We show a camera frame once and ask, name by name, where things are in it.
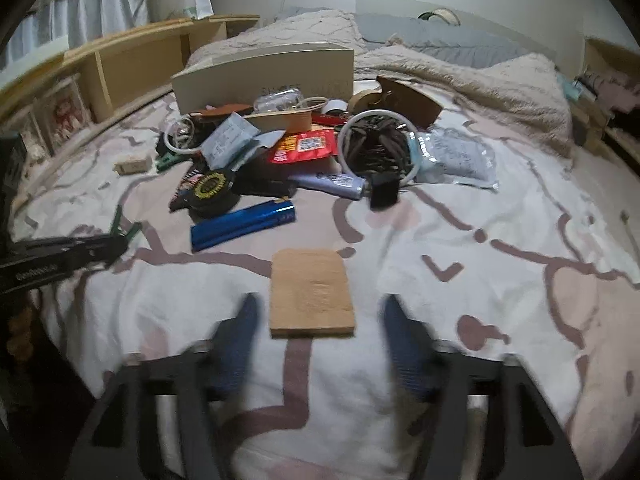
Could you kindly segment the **brown leather pouch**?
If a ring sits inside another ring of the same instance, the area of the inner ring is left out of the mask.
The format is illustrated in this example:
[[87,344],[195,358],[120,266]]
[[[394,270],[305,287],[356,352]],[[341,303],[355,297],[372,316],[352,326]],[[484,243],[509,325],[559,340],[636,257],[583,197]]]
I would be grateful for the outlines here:
[[404,116],[416,128],[427,129],[442,112],[441,105],[408,84],[382,76],[377,76],[376,81],[381,86],[378,107]]

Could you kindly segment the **short wooden block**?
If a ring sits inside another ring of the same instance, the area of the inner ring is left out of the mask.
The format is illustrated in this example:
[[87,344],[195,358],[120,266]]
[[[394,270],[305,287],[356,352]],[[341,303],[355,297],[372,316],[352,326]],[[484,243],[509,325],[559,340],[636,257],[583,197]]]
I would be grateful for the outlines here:
[[284,130],[286,133],[301,133],[312,127],[310,110],[284,110],[245,115],[244,119],[262,132]]

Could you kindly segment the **beige knitted blanket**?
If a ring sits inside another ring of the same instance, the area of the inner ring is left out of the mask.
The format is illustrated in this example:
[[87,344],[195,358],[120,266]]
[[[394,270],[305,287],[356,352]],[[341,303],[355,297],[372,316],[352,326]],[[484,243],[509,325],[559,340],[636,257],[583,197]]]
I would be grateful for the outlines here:
[[369,50],[355,14],[326,9],[281,18],[231,39],[212,41],[192,53],[186,66],[224,54],[315,41],[352,49],[357,80],[383,75],[454,92],[468,110],[527,136],[549,153],[573,156],[570,106],[554,64],[538,53],[474,68],[414,50],[398,35],[391,36],[383,47]]

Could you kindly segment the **green plastic clamp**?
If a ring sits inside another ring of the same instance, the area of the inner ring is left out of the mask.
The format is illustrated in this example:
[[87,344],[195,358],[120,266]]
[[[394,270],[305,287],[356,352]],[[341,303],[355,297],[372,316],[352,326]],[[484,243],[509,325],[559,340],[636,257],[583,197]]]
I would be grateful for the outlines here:
[[167,152],[155,159],[155,169],[158,174],[162,174],[173,166],[181,164],[182,162],[188,162],[190,159],[191,157],[189,155]]
[[140,221],[129,222],[124,220],[122,205],[118,205],[116,207],[114,218],[113,218],[111,229],[110,229],[110,235],[114,237],[115,240],[110,244],[112,255],[107,260],[108,266],[113,264],[128,250],[129,243],[134,239],[134,237],[141,230],[142,230],[142,223]]

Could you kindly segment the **round black gold tin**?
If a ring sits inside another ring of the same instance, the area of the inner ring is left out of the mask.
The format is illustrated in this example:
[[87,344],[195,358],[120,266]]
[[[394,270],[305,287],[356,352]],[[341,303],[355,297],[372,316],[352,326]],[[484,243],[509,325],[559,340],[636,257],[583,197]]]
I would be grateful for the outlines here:
[[233,191],[235,174],[211,171],[198,180],[189,198],[189,209],[198,218],[210,219],[229,212],[241,196]]

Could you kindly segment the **grey pillow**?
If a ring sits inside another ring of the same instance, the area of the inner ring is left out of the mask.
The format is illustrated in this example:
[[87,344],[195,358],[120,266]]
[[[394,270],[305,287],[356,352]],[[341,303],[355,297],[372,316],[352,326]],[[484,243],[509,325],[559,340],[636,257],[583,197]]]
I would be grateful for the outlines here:
[[556,62],[555,53],[538,44],[526,46],[496,32],[470,25],[449,25],[440,18],[425,21],[408,16],[355,13],[355,21],[368,50],[400,41],[432,58],[473,68],[487,68],[531,53]]

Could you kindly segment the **right side clothes shelf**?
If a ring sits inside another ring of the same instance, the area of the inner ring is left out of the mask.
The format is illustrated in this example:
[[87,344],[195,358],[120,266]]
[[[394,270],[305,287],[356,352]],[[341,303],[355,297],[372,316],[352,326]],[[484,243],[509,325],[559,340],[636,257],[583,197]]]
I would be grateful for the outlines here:
[[580,90],[570,102],[575,143],[638,174],[638,53],[589,37],[574,85]]

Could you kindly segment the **red snack packet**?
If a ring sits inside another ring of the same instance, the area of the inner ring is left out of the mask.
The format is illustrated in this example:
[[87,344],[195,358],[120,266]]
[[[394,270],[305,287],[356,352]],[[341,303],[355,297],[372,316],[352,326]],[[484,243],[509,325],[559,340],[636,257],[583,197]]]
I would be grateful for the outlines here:
[[291,165],[325,159],[336,154],[334,130],[318,129],[286,134],[269,151],[267,160],[270,164]]

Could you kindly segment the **bamboo board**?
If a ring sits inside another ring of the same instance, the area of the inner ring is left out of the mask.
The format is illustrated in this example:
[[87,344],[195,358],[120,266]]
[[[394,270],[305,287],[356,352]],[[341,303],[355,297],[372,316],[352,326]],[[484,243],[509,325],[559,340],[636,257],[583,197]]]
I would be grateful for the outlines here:
[[356,328],[345,265],[329,249],[282,249],[272,257],[273,337],[350,336]]

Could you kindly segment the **blue lighter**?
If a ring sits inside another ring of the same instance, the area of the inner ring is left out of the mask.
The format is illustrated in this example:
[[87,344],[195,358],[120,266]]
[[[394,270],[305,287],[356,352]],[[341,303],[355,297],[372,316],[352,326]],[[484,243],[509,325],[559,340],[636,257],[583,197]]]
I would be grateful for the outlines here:
[[247,234],[292,223],[295,219],[295,206],[290,200],[268,200],[192,226],[191,248],[200,252]]

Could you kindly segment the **large beige shoe box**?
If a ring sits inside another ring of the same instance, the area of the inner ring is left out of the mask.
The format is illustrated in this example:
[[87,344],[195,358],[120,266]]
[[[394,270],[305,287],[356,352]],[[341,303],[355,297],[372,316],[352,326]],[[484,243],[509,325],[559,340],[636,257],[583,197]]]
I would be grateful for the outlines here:
[[336,44],[287,44],[213,56],[171,77],[181,113],[209,105],[252,104],[295,88],[303,96],[347,101],[354,88],[355,52]]

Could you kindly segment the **patterned bed sheet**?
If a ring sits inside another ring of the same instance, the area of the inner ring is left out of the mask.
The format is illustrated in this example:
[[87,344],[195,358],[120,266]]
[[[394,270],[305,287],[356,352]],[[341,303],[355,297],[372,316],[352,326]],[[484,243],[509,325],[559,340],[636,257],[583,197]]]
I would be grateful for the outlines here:
[[15,218],[17,238],[142,231],[114,266],[44,292],[43,321],[94,394],[125,356],[170,356],[205,338],[248,292],[267,298],[271,261],[324,248],[343,261],[356,330],[276,339],[258,328],[238,402],[220,414],[242,479],[403,479],[425,408],[399,388],[381,302],[462,350],[526,363],[588,479],[609,472],[639,423],[639,183],[584,151],[574,164],[447,104],[442,121],[495,151],[493,191],[407,188],[390,209],[301,190],[296,219],[192,252],[191,218],[168,208],[186,173],[121,177],[114,162],[149,151],[177,114],[172,96],[72,158]]

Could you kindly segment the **black square box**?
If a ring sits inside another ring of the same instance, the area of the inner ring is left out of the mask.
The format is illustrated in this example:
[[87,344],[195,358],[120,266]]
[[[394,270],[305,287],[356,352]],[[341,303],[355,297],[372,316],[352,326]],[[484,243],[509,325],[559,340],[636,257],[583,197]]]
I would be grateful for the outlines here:
[[369,203],[372,210],[383,210],[398,202],[400,177],[392,172],[372,174],[369,179]]

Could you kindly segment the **wooden bedside shelf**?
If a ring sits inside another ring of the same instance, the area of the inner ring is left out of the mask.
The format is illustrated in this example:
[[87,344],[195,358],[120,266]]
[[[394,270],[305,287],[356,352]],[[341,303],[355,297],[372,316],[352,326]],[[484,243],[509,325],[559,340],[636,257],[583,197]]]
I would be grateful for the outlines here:
[[1,131],[18,133],[31,178],[170,91],[171,77],[199,47],[239,35],[255,14],[178,18],[116,32],[81,47],[41,49],[39,62],[1,85]]

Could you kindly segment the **small cream cardboard box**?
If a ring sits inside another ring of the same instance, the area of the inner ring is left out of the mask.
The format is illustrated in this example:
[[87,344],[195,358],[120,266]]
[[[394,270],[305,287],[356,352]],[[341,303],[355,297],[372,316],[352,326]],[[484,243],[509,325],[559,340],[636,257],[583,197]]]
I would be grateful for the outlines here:
[[133,174],[145,174],[153,165],[149,155],[143,157],[129,157],[114,163],[114,171],[119,176],[132,176]]

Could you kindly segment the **lavender tube with QR code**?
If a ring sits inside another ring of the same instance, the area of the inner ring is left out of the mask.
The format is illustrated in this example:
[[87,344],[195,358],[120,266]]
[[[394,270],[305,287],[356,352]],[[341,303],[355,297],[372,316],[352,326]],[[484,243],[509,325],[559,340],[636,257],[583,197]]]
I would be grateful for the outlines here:
[[360,200],[366,188],[366,180],[350,174],[292,174],[290,180],[299,188],[325,192],[349,200]]

